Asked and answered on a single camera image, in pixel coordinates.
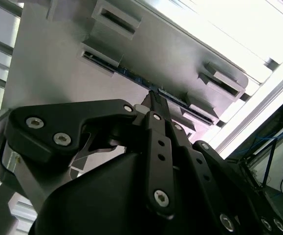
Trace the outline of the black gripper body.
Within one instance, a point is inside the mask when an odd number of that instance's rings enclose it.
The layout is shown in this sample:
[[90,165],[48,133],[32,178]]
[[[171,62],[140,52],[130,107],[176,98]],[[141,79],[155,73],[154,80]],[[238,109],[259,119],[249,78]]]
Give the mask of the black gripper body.
[[202,213],[186,208],[170,138],[149,138],[145,153],[122,154],[58,188],[32,235],[199,235]]

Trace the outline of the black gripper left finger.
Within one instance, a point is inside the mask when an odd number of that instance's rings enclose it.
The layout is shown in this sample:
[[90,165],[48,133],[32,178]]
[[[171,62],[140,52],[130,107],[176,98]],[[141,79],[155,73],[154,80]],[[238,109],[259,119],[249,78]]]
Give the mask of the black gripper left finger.
[[38,213],[58,188],[122,154],[145,153],[169,138],[150,92],[137,110],[121,99],[25,106],[9,114],[0,163],[4,183]]

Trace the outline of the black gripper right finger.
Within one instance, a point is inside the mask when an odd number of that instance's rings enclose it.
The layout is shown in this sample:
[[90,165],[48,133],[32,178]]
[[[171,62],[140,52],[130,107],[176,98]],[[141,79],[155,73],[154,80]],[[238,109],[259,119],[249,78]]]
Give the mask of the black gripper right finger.
[[201,210],[195,228],[201,235],[283,235],[283,220],[250,171],[239,171],[206,142],[190,143],[182,127],[172,122],[167,98],[156,96],[156,109],[168,120],[176,162],[183,176],[186,208]]

